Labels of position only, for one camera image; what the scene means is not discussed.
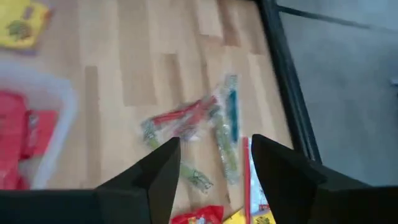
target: plastic bin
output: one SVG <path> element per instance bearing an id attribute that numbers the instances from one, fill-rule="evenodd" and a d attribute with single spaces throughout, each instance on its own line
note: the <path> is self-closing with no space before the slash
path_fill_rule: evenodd
<path id="1" fill-rule="evenodd" d="M 28 178 L 31 189 L 44 189 L 77 113 L 75 91 L 66 79 L 39 73 L 15 62 L 0 62 L 0 90 L 24 95 L 29 108 L 58 111 L 57 125 L 45 155 L 20 165 L 21 174 Z"/>

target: red candy bag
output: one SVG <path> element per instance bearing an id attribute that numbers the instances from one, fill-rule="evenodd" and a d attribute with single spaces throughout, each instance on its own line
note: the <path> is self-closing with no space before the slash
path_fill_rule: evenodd
<path id="1" fill-rule="evenodd" d="M 210 205 L 193 213 L 178 215 L 172 219 L 172 224 L 212 223 L 220 224 L 223 220 L 224 208 Z"/>
<path id="2" fill-rule="evenodd" d="M 18 161 L 26 132 L 25 100 L 0 91 L 0 189 L 12 190 L 19 179 Z"/>
<path id="3" fill-rule="evenodd" d="M 50 110 L 30 110 L 27 112 L 27 116 L 28 131 L 26 147 L 22 150 L 22 159 L 41 156 L 45 153 L 58 118 L 57 112 Z"/>
<path id="4" fill-rule="evenodd" d="M 25 177 L 18 175 L 17 185 L 13 190 L 29 190 L 30 185 Z"/>

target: black frame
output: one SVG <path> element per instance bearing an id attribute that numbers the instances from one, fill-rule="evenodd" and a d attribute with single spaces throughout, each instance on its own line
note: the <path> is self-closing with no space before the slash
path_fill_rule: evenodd
<path id="1" fill-rule="evenodd" d="M 299 78 L 290 54 L 275 0 L 252 0 L 257 4 L 278 81 L 293 147 L 307 158 L 322 163 Z"/>

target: plastic wrapper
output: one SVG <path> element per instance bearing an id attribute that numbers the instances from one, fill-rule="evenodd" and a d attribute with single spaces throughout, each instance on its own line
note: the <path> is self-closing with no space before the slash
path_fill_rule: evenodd
<path id="1" fill-rule="evenodd" d="M 223 97 L 215 94 L 216 103 L 210 109 L 210 117 L 214 125 L 215 136 L 221 161 L 224 166 L 224 176 L 229 184 L 236 184 L 239 180 L 238 158 L 234 150 L 231 128 L 225 113 Z"/>
<path id="2" fill-rule="evenodd" d="M 220 224 L 223 214 L 222 206 L 210 205 L 193 213 L 178 215 L 171 220 L 171 224 Z"/>
<path id="3" fill-rule="evenodd" d="M 27 116 L 27 136 L 21 154 L 23 159 L 44 155 L 58 120 L 58 113 L 53 110 L 29 110 Z"/>
<path id="4" fill-rule="evenodd" d="M 252 215 L 252 223 L 253 224 L 276 224 L 274 216 L 272 212 L 267 209 L 258 212 L 257 214 Z"/>
<path id="5" fill-rule="evenodd" d="M 235 214 L 224 220 L 223 224 L 246 224 L 244 209 L 242 208 L 235 212 Z"/>
<path id="6" fill-rule="evenodd" d="M 224 81 L 226 114 L 231 126 L 231 140 L 237 145 L 239 140 L 239 100 L 238 76 L 227 75 Z"/>
<path id="7" fill-rule="evenodd" d="M 26 111 L 22 96 L 0 91 L 0 190 L 14 190 L 17 187 Z"/>
<path id="8" fill-rule="evenodd" d="M 251 149 L 251 138 L 249 138 L 249 149 Z M 254 167 L 253 156 L 249 153 L 250 164 L 250 212 L 251 214 L 260 212 L 267 208 L 268 202 L 262 190 L 256 168 Z"/>
<path id="9" fill-rule="evenodd" d="M 191 184 L 193 184 L 203 193 L 207 193 L 207 190 L 213 186 L 213 183 L 205 174 L 184 162 L 181 162 L 180 175 L 186 178 Z"/>
<path id="10" fill-rule="evenodd" d="M 206 109 L 213 102 L 211 98 L 206 97 L 177 110 L 145 120 L 141 124 L 144 142 L 154 150 L 172 137 L 180 137 L 182 141 L 191 140 L 198 132 L 199 122 L 205 119 Z M 213 186 L 205 174 L 183 162 L 180 175 L 203 193 L 207 193 L 207 190 Z"/>
<path id="11" fill-rule="evenodd" d="M 47 1 L 1 1 L 0 46 L 24 54 L 34 54 L 38 39 L 48 24 L 52 9 Z"/>

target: yellow candy bag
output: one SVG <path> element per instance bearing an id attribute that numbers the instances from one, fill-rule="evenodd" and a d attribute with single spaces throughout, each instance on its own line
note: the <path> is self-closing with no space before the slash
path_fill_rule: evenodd
<path id="1" fill-rule="evenodd" d="M 274 216 L 270 210 L 261 211 L 252 217 L 252 224 L 276 224 Z M 244 209 L 240 209 L 234 215 L 227 218 L 223 224 L 246 224 Z"/>
<path id="2" fill-rule="evenodd" d="M 0 0 L 0 47 L 33 49 L 50 16 L 50 8 L 41 2 Z"/>

